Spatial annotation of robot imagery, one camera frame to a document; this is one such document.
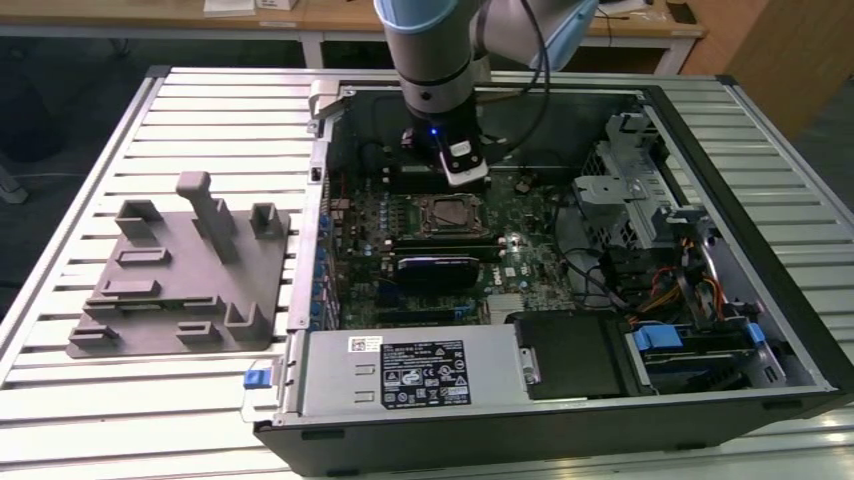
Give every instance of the robotic arm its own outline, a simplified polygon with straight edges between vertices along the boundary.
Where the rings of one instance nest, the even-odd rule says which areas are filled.
[[[474,55],[496,53],[538,68],[540,42],[523,1],[375,0],[386,39],[414,118],[412,142],[428,150],[448,184],[488,173],[494,144],[478,125]],[[548,64],[560,70],[582,42],[598,0],[535,0],[531,12]]]

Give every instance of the motherboard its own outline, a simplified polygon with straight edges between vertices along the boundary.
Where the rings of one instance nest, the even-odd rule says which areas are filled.
[[[492,172],[467,192],[404,193],[431,190],[404,177],[339,180],[340,328],[503,323],[495,310],[507,303],[571,308],[554,236],[563,191],[524,170]]]

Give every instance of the floor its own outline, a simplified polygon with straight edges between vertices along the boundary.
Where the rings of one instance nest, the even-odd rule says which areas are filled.
[[[382,44],[330,45],[332,68],[388,68]],[[116,55],[107,40],[0,38],[0,74],[25,75],[65,138],[63,151],[36,163],[3,165],[29,191],[24,205],[0,203],[0,318],[44,249],[80,183],[149,65],[302,67],[295,42],[131,41]],[[854,207],[854,83],[849,83],[797,141],[846,204]]]

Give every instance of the power supply label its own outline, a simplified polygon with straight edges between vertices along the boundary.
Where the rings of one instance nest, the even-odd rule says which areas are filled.
[[[471,405],[468,365],[462,340],[383,344],[383,407]]]

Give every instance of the slotted metal table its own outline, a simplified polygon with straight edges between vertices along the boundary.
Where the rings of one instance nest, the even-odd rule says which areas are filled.
[[[310,85],[320,78],[395,75],[172,68],[144,80],[0,326],[1,478],[299,478],[255,439],[240,414],[243,372],[255,360],[280,355],[283,343],[264,352],[85,360],[64,350],[119,235],[112,216],[124,200],[151,198],[161,211],[188,210],[171,193],[177,174],[207,170],[211,191],[232,210],[275,202],[299,228],[311,156],[326,151],[306,128]],[[527,81],[511,73],[494,79]],[[562,74],[554,81],[662,86],[854,358],[854,217],[741,88],[713,77]],[[687,188],[679,170],[675,177]],[[290,241],[288,252],[296,252],[298,231]],[[286,260],[282,307],[300,261],[292,253]],[[284,325],[287,313],[279,315]],[[843,408],[703,450],[374,477],[534,480],[620,472],[639,479],[849,478],[853,444],[854,410]]]

